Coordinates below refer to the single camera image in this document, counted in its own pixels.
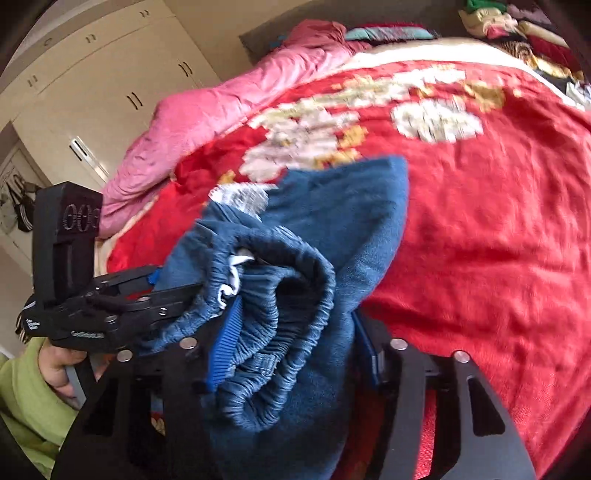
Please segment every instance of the blue jeans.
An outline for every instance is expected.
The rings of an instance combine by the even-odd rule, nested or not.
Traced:
[[[202,282],[204,291],[151,351],[217,314],[230,255],[255,257],[238,267],[244,324],[233,368],[204,409],[224,478],[330,478],[349,424],[351,312],[398,248],[407,175],[399,157],[289,171],[261,220],[212,202],[167,259],[158,289]]]

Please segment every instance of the pink comforter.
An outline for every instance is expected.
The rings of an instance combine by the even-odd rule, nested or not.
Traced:
[[[345,27],[320,20],[299,24],[283,46],[253,70],[214,88],[162,100],[150,128],[130,146],[103,189],[100,236],[108,238],[150,201],[179,160],[286,89],[340,66],[369,45],[345,41]]]

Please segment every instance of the green sweater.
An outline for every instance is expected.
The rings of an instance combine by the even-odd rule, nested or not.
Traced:
[[[44,338],[12,360],[0,354],[0,414],[27,457],[47,478],[76,416],[47,385],[37,362]]]

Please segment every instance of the metal screw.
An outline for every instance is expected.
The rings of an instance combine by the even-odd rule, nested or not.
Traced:
[[[117,354],[117,360],[119,362],[129,362],[133,358],[134,354],[131,350],[121,350]]]
[[[466,364],[470,361],[470,355],[463,350],[453,352],[453,357],[461,364]]]
[[[178,344],[183,350],[191,350],[197,346],[197,339],[193,337],[185,337]]]
[[[402,340],[401,338],[393,338],[390,340],[390,346],[394,350],[406,350],[408,348],[408,343],[406,340]]]

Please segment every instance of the beige cloth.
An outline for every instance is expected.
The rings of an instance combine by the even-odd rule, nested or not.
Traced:
[[[458,13],[466,31],[478,38],[485,38],[491,25],[502,27],[508,32],[522,34],[517,30],[517,20],[509,14],[502,14],[498,8],[481,8],[472,14],[468,14],[464,10],[460,10]]]
[[[551,31],[548,31],[545,28],[534,25],[533,23],[521,21],[519,22],[518,28],[525,35],[534,35],[535,37],[540,37],[555,45],[560,45],[561,47],[566,48],[569,47],[561,36],[552,33]]]
[[[129,230],[131,230],[131,228],[136,223],[138,223],[139,219],[141,219],[148,212],[148,210],[152,208],[152,205],[156,203],[156,200],[158,200],[158,195],[146,203],[144,207],[132,218],[127,220],[125,226],[112,237],[108,238],[107,240],[97,239],[95,241],[95,277],[107,275],[107,261],[109,260],[113,249],[115,248],[117,240],[129,232]]]

